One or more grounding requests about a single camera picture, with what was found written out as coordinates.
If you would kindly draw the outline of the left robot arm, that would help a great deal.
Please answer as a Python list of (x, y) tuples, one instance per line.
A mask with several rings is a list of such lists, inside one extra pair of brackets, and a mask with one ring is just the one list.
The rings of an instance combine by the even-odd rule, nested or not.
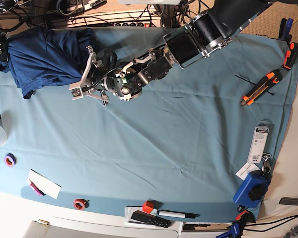
[(164, 78), (176, 64), (184, 69), (227, 46), (234, 35), (272, 4), (269, 0), (216, 0), (212, 8), (164, 35), (162, 45), (126, 63), (117, 64), (113, 58), (104, 67), (92, 46), (88, 46), (82, 77), (69, 86), (72, 99), (91, 97), (107, 105), (106, 92), (110, 92), (120, 100), (131, 101), (142, 94), (143, 87)]

